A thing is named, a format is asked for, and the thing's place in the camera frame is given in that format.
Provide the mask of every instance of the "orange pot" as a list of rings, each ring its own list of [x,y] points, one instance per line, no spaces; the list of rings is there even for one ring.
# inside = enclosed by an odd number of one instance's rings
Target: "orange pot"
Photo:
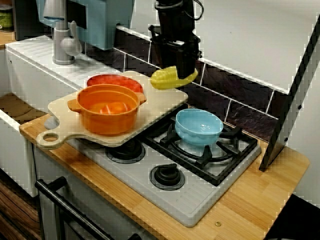
[[[67,104],[71,111],[81,114],[82,124],[88,131],[113,136],[135,125],[139,106],[146,100],[143,93],[129,88],[99,84],[84,88]]]

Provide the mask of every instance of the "wooden cutting board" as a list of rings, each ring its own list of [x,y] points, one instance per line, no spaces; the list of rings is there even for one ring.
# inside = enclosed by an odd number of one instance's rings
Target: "wooden cutting board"
[[[137,113],[134,127],[117,136],[104,136],[86,130],[81,123],[81,115],[68,108],[67,102],[77,97],[78,92],[57,99],[48,105],[49,112],[55,116],[59,126],[40,133],[36,138],[37,146],[52,150],[61,147],[65,141],[73,138],[83,138],[106,147],[118,147],[141,133],[150,125],[159,121],[188,100],[188,95],[177,89],[157,90],[152,87],[150,78],[135,71],[126,71],[119,75],[139,82],[147,101],[142,104]],[[56,137],[55,141],[46,141],[45,138]]]

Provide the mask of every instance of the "faucet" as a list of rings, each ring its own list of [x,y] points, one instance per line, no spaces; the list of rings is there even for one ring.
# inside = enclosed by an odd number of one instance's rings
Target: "faucet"
[[[82,52],[82,46],[77,37],[77,23],[72,21],[70,28],[68,27],[67,0],[46,0],[43,17],[55,22],[53,62],[58,65],[73,64],[75,62],[74,56]]]

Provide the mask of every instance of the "white sink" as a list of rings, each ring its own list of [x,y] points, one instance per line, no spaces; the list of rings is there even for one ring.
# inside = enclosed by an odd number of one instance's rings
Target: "white sink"
[[[9,43],[0,50],[0,97],[14,93],[47,113],[50,102],[82,89],[89,76],[119,72],[83,54],[74,64],[57,65],[52,52],[53,41],[46,36]],[[20,134],[19,123],[1,110],[0,134],[0,168],[35,197],[32,144]]]

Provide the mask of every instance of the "yellow corn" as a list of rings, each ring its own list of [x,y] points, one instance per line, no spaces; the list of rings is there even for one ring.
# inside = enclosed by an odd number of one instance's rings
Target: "yellow corn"
[[[150,82],[155,89],[174,89],[191,83],[197,76],[198,71],[194,69],[194,73],[185,79],[179,79],[176,66],[170,66],[155,71],[150,78]]]

